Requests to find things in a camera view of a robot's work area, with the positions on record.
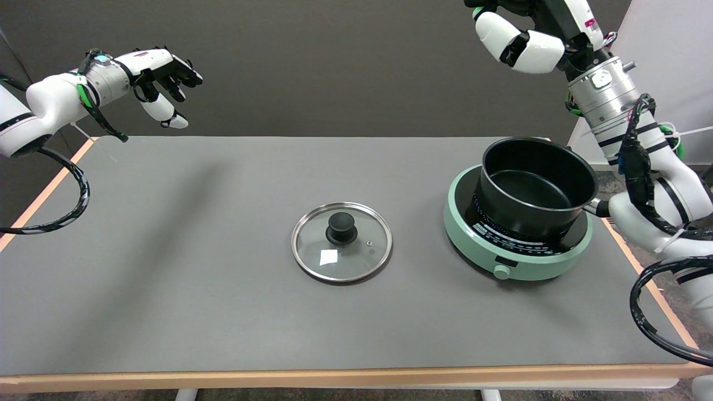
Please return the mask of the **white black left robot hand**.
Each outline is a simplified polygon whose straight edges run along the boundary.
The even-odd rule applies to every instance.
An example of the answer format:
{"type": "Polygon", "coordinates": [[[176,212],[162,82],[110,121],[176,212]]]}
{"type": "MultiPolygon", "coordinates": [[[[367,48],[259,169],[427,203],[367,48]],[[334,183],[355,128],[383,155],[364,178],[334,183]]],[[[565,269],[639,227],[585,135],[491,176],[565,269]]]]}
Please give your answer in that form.
{"type": "Polygon", "coordinates": [[[144,111],[164,129],[185,129],[189,122],[174,106],[173,102],[156,89],[155,84],[177,102],[184,102],[183,86],[194,88],[203,84],[203,76],[189,60],[183,60],[166,47],[135,49],[131,53],[114,58],[114,62],[124,69],[129,86],[144,111]]]}

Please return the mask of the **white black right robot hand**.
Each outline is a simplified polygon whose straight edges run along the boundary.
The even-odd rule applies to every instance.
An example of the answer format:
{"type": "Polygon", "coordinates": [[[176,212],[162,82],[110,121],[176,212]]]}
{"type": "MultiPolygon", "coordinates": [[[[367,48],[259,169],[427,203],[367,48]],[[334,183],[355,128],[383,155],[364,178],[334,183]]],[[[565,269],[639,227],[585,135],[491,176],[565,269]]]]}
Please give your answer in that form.
{"type": "Polygon", "coordinates": [[[512,70],[569,81],[612,57],[617,33],[599,28],[586,1],[465,1],[484,48],[512,70]]]}

